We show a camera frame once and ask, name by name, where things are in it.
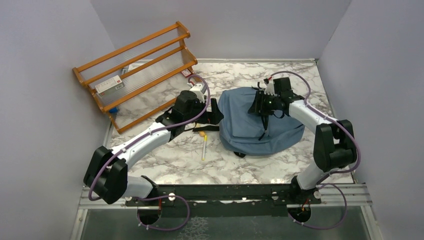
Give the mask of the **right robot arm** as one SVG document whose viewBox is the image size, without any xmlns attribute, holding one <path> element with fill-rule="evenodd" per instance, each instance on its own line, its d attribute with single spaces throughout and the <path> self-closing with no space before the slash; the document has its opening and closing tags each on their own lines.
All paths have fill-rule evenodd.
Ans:
<svg viewBox="0 0 424 240">
<path fill-rule="evenodd" d="M 289 199 L 300 204 L 316 189 L 324 178 L 353 164 L 358 159 L 353 125 L 348 120 L 337 120 L 313 108 L 305 97 L 294 93 L 288 77 L 266 79 L 266 87 L 255 87 L 255 96 L 248 113 L 261 117 L 264 128 L 275 111 L 301 122 L 314 133 L 313 161 L 292 178 Z"/>
</svg>

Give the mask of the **yellow capped pen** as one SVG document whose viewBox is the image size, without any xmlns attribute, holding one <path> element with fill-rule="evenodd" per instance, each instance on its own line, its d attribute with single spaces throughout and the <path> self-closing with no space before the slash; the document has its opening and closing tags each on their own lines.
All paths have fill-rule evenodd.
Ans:
<svg viewBox="0 0 424 240">
<path fill-rule="evenodd" d="M 202 161 L 204 161 L 206 159 L 207 141 L 208 141 L 208 136 L 205 134 L 203 136 L 203 144 L 202 144 L 202 153 L 201 153 L 201 160 Z"/>
</svg>

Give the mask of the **blue backpack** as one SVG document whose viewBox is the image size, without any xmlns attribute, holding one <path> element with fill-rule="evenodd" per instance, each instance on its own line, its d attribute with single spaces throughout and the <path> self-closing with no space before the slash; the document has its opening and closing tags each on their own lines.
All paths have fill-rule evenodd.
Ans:
<svg viewBox="0 0 424 240">
<path fill-rule="evenodd" d="M 218 131 L 223 147 L 247 156 L 267 156 L 282 152 L 297 144 L 303 137 L 305 126 L 297 119 L 284 115 L 268 118 L 264 129 L 261 117 L 249 114 L 256 91 L 252 87 L 239 87 L 222 92 L 217 106 L 223 114 L 219 128 L 197 127 L 194 132 Z"/>
</svg>

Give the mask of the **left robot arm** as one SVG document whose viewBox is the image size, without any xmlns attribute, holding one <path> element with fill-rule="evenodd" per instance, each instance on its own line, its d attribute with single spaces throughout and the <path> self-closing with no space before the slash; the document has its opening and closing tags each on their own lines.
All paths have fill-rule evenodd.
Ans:
<svg viewBox="0 0 424 240">
<path fill-rule="evenodd" d="M 94 151 L 83 178 L 89 188 L 88 198 L 110 205 L 131 197 L 152 205 L 157 200 L 156 184 L 145 176 L 129 176 L 129 170 L 144 156 L 182 134 L 186 125 L 217 125 L 222 119 L 216 98 L 198 97 L 191 90 L 183 90 L 174 105 L 145 131 L 113 148 L 102 145 Z"/>
</svg>

